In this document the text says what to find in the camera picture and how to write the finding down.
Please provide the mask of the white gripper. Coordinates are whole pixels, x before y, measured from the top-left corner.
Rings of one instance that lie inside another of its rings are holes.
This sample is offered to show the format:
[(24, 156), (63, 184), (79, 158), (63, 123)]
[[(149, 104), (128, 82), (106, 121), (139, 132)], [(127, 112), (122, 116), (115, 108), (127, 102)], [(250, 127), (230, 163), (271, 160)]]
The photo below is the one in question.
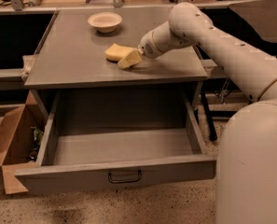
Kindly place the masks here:
[(156, 28), (144, 35), (138, 45), (118, 62), (121, 69), (129, 68), (143, 60), (143, 54), (150, 59), (156, 59), (169, 50), (169, 30)]

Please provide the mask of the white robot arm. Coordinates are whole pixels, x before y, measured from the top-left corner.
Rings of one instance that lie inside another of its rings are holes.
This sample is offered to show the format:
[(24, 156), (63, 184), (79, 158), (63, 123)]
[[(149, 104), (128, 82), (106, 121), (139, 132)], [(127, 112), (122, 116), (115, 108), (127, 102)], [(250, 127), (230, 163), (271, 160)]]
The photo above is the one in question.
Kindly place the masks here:
[(277, 224), (277, 58), (216, 27), (193, 4), (174, 6), (118, 65), (199, 46), (248, 97), (227, 123), (216, 161), (216, 224)]

